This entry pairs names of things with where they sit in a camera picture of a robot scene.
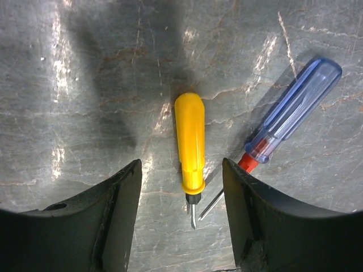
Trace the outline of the yellow handled screwdriver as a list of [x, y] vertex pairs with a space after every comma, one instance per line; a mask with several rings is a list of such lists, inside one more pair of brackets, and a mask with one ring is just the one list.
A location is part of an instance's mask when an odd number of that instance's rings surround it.
[[174, 104], [182, 189], [196, 229], [196, 205], [205, 189], [205, 107], [198, 94], [187, 92]]

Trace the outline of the blue handled screwdriver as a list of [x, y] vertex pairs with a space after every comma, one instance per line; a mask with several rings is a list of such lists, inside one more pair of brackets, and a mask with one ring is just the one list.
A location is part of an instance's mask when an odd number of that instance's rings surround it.
[[237, 165], [250, 173], [268, 163], [275, 149], [304, 123], [342, 74], [342, 67], [331, 59], [311, 59], [243, 143], [244, 152]]

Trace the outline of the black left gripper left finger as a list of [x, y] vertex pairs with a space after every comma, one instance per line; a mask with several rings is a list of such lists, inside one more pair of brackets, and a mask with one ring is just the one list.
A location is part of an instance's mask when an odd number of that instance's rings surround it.
[[2, 271], [127, 271], [140, 160], [43, 210], [1, 211]]

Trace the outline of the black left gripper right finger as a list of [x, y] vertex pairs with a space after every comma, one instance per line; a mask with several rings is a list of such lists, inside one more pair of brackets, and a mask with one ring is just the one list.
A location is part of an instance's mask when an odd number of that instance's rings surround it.
[[292, 198], [224, 159], [234, 261], [242, 271], [361, 271], [362, 212]]

